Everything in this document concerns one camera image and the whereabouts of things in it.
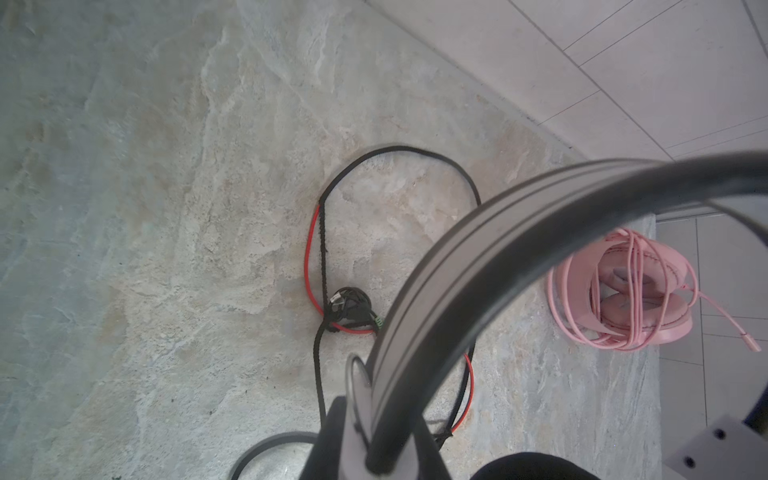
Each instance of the pink headphones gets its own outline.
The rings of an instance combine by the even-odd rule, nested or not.
[[[693,287],[685,284],[688,273]],[[554,304],[555,276],[568,326]],[[617,293],[601,299],[601,285]],[[693,292],[690,302],[677,290]],[[634,230],[617,229],[550,270],[547,296],[555,322],[569,338],[625,352],[687,335],[693,327],[690,308],[701,296],[730,320],[750,350],[760,351],[733,317],[699,291],[696,272],[685,257]],[[588,339],[579,326],[593,330],[597,338]]]

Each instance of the black and red cable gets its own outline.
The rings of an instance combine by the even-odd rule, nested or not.
[[[341,173],[336,175],[336,177],[334,177],[333,180],[331,180],[328,187],[323,191],[323,194],[320,195],[319,202],[315,209],[314,215],[312,216],[312,223],[310,224],[310,231],[309,231],[309,235],[307,236],[306,249],[304,252],[304,286],[306,287],[306,293],[309,296],[310,301],[315,306],[318,313],[320,313],[320,315],[323,316],[323,321],[321,322],[319,329],[317,330],[317,334],[315,335],[315,343],[313,348],[313,356],[314,356],[314,363],[315,363],[315,383],[316,383],[316,389],[317,389],[317,397],[318,397],[317,400],[318,400],[321,424],[325,421],[325,416],[326,416],[325,399],[323,397],[323,384],[320,378],[320,365],[319,365],[319,344],[320,344],[320,339],[323,336],[323,333],[325,332],[325,330],[329,330],[330,332],[342,331],[344,333],[351,333],[354,335],[365,335],[367,333],[375,332],[374,328],[363,327],[360,329],[354,329],[354,328],[349,328],[348,326],[340,325],[338,322],[334,321],[333,316],[330,315],[330,311],[329,311],[330,306],[328,301],[328,289],[327,289],[327,279],[326,279],[327,249],[326,249],[325,203],[326,203],[326,200],[328,199],[328,196],[333,191],[333,189],[336,188],[336,185],[338,185],[339,182],[347,174],[349,174],[349,172],[354,170],[358,165],[360,165],[362,162],[370,158],[376,157],[381,154],[387,154],[392,152],[415,153],[415,154],[422,155],[424,157],[434,158],[436,160],[442,161],[450,165],[451,167],[456,169],[469,184],[470,188],[472,189],[472,194],[474,195],[476,205],[479,206],[482,202],[480,199],[480,193],[478,192],[478,189],[475,186],[475,182],[472,181],[472,178],[469,176],[469,174],[467,174],[467,172],[459,164],[457,164],[450,158],[444,155],[438,154],[436,152],[423,150],[417,147],[410,147],[408,145],[392,145],[389,147],[378,148],[364,154],[361,157],[358,157],[352,163],[347,165],[344,168],[344,170],[341,171]],[[319,220],[319,236],[320,236],[320,272],[321,272],[321,277],[323,281],[323,305],[322,306],[320,305],[320,303],[317,301],[314,294],[312,293],[312,288],[310,286],[310,277],[309,277],[310,252],[312,247],[312,240],[313,240],[313,235],[315,231],[315,226],[318,220]],[[464,355],[466,366],[465,366],[464,374],[462,376],[461,387],[458,391],[458,396],[454,403],[451,414],[449,415],[448,421],[445,424],[445,428],[441,432],[434,435],[435,441],[437,442],[439,448],[442,447],[445,440],[448,437],[452,436],[452,433],[455,432],[456,429],[464,422],[464,420],[466,419],[467,413],[469,411],[469,407],[472,404],[472,398],[475,392],[475,374],[472,370],[472,356],[474,355],[474,352],[475,352],[475,344],[473,343],[471,348]],[[469,387],[470,387],[469,398],[464,407],[461,417],[459,417],[458,421],[454,423],[456,416],[458,415],[458,411],[462,407],[465,392],[467,389],[467,383],[469,383]]]

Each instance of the stone floor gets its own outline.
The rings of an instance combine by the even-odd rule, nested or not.
[[[0,2],[0,477],[225,478],[317,430],[302,259],[326,182],[390,142],[455,158],[484,199],[573,161],[356,3]],[[371,161],[328,202],[329,288],[385,313],[471,208],[441,164]],[[371,345],[323,339],[328,401]],[[452,474],[538,450],[657,478],[657,358],[570,344],[533,286],[478,341]],[[295,478],[305,454],[243,477]]]

